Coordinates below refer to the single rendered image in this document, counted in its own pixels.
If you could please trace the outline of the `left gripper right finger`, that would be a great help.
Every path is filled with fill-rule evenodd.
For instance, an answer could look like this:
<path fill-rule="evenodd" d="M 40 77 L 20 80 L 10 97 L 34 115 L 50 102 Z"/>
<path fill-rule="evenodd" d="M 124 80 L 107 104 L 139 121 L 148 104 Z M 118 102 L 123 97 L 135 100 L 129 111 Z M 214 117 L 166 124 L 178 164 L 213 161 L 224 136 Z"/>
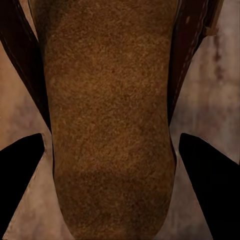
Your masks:
<path fill-rule="evenodd" d="M 180 136 L 179 153 L 213 240 L 240 240 L 239 164 L 187 133 Z"/>

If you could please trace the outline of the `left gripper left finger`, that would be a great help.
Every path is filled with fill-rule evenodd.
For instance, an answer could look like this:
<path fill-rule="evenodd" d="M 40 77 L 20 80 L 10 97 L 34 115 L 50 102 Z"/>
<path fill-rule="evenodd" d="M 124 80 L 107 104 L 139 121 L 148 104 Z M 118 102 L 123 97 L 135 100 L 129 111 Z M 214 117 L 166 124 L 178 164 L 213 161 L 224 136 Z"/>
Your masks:
<path fill-rule="evenodd" d="M 45 152 L 43 135 L 19 139 L 0 151 L 0 240 Z"/>

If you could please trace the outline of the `sandal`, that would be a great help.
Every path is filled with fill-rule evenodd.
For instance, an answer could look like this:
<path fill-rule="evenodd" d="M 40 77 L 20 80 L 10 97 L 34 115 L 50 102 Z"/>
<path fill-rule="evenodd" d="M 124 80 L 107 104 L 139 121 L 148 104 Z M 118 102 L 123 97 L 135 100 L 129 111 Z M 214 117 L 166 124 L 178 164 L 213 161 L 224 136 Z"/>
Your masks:
<path fill-rule="evenodd" d="M 153 240 L 171 205 L 170 124 L 224 0 L 0 0 L 0 41 L 52 133 L 75 240 Z"/>

